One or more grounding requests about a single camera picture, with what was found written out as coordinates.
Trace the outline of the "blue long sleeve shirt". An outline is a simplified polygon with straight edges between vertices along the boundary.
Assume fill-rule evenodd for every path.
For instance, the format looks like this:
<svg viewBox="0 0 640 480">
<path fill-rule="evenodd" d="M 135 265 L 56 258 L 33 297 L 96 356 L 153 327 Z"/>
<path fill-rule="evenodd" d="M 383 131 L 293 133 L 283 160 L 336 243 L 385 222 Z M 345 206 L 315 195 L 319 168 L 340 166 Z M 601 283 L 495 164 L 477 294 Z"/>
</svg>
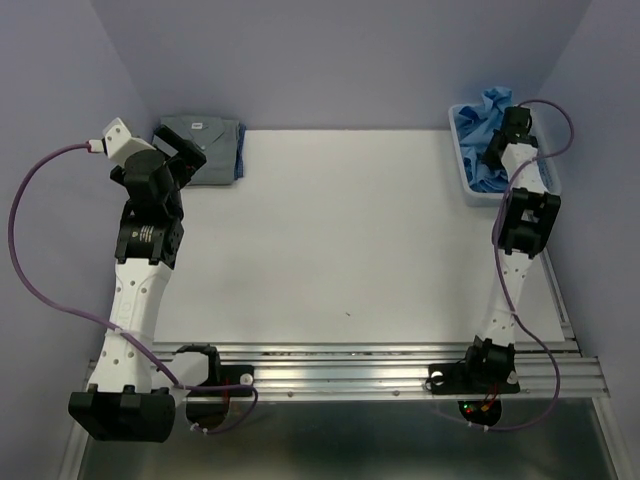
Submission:
<svg viewBox="0 0 640 480">
<path fill-rule="evenodd" d="M 490 169 L 482 162 L 489 144 L 503 123 L 508 107 L 512 107 L 513 93 L 508 87 L 485 89 L 478 104 L 453 108 L 452 120 L 458 140 L 464 174 L 469 188 L 479 194 L 502 194 L 508 184 L 503 167 Z"/>
</svg>

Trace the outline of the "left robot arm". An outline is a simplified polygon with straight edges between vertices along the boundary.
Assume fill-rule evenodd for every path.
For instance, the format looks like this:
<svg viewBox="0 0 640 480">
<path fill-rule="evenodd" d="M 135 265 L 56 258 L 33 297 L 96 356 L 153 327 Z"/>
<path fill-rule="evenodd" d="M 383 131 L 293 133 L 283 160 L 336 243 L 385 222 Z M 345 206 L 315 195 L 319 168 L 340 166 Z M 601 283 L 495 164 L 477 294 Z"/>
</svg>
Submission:
<svg viewBox="0 0 640 480">
<path fill-rule="evenodd" d="M 115 247 L 115 289 L 99 360 L 68 412 L 95 440 L 167 440 L 183 385 L 153 354 L 162 297 L 183 239 L 181 191 L 205 165 L 204 154 L 165 126 L 154 135 L 165 153 L 123 120 L 103 131 L 110 178 L 128 195 Z"/>
</svg>

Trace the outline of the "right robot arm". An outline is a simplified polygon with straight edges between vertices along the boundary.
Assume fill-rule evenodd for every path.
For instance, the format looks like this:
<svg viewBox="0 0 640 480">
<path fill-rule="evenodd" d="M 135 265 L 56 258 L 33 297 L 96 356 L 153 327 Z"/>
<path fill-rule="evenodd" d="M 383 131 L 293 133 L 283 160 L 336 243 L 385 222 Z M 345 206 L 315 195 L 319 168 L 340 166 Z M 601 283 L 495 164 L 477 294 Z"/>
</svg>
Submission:
<svg viewBox="0 0 640 480">
<path fill-rule="evenodd" d="M 560 197 L 549 191 L 538 166 L 539 147 L 529 109 L 505 110 L 483 162 L 502 167 L 507 188 L 491 232 L 496 276 L 480 333 L 460 366 L 472 390 L 519 391 L 515 368 L 517 305 L 533 260 L 543 251 L 559 213 Z"/>
</svg>

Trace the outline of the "folded grey shirt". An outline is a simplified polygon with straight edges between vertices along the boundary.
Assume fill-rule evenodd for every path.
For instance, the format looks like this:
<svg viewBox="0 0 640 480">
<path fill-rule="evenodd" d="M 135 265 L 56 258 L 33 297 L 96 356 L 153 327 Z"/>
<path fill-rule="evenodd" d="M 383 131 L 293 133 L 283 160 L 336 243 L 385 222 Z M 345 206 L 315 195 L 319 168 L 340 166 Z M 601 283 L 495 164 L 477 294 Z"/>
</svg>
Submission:
<svg viewBox="0 0 640 480">
<path fill-rule="evenodd" d="M 182 138 L 193 141 L 205 154 L 206 164 L 194 175 L 190 186 L 232 185 L 236 161 L 238 120 L 201 115 L 167 115 L 159 120 Z"/>
</svg>

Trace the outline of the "folded blue checkered shirt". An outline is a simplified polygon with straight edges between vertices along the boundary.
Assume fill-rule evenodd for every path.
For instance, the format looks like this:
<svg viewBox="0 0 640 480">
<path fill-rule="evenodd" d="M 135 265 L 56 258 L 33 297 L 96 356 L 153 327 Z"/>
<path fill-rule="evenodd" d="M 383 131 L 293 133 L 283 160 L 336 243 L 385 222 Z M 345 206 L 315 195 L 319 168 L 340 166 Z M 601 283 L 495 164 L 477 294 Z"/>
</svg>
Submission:
<svg viewBox="0 0 640 480">
<path fill-rule="evenodd" d="M 246 135 L 246 126 L 243 123 L 238 124 L 237 144 L 236 144 L 236 161 L 234 165 L 234 179 L 239 180 L 244 177 L 244 158 L 243 148 Z"/>
</svg>

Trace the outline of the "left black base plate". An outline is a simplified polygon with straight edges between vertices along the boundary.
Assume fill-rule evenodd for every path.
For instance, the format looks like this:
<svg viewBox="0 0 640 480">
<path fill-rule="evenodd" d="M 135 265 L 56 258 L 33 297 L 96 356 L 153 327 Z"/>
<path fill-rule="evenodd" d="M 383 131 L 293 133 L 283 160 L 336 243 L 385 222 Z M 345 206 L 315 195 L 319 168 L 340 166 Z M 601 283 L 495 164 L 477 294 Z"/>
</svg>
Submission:
<svg viewBox="0 0 640 480">
<path fill-rule="evenodd" d="M 210 372 L 206 362 L 194 364 L 186 368 L 175 366 L 173 371 L 185 385 L 206 387 L 202 390 L 178 389 L 168 384 L 168 380 L 161 375 L 157 387 L 169 387 L 169 393 L 177 403 L 187 396 L 190 397 L 219 397 L 219 398 L 250 398 L 250 385 L 253 384 L 255 368 L 250 364 L 223 364 L 216 372 Z"/>
</svg>

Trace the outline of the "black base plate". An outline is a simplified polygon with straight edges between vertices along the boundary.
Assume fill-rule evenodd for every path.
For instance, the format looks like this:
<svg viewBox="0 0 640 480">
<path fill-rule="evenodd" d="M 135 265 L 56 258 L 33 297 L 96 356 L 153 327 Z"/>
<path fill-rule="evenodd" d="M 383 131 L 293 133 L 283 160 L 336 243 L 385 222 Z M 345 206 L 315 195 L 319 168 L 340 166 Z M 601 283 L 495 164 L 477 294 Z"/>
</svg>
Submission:
<svg viewBox="0 0 640 480">
<path fill-rule="evenodd" d="M 461 362 L 428 365 L 425 386 L 434 395 L 517 394 L 518 382 L 508 383 L 484 373 L 469 373 Z"/>
<path fill-rule="evenodd" d="M 253 384 L 255 368 L 250 364 L 223 364 L 216 372 L 210 372 L 206 362 L 194 364 L 186 368 L 175 366 L 173 371 L 185 385 L 206 387 L 202 390 L 178 389 L 168 384 L 168 380 L 161 375 L 157 387 L 169 387 L 169 393 L 177 403 L 187 396 L 190 397 L 219 397 L 219 398 L 250 398 L 250 385 Z"/>
</svg>

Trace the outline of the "aluminium rail frame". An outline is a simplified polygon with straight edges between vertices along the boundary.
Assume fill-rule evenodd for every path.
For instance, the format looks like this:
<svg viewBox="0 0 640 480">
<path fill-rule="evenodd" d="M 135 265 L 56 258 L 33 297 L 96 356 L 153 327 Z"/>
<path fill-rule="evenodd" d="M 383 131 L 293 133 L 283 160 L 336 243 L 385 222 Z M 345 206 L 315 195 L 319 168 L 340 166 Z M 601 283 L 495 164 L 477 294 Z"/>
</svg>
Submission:
<svg viewBox="0 0 640 480">
<path fill-rule="evenodd" d="M 480 333 L 492 286 L 483 253 L 181 254 L 162 297 L 151 350 L 168 370 L 206 362 L 255 368 L 250 398 L 180 403 L 457 399 L 425 386 L 428 365 L 461 362 Z M 599 362 L 583 355 L 545 257 L 519 299 L 533 332 L 515 328 L 517 394 L 604 397 Z"/>
</svg>

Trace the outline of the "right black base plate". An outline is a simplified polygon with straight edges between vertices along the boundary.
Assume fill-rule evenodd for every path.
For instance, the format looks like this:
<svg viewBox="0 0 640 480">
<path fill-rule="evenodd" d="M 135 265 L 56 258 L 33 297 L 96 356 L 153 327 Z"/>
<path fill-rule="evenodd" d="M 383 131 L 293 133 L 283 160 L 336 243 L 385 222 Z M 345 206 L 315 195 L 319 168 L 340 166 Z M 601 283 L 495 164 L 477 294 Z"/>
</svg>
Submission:
<svg viewBox="0 0 640 480">
<path fill-rule="evenodd" d="M 469 373 L 461 362 L 428 365 L 425 386 L 434 395 L 517 394 L 518 382 L 508 383 L 484 373 Z"/>
</svg>

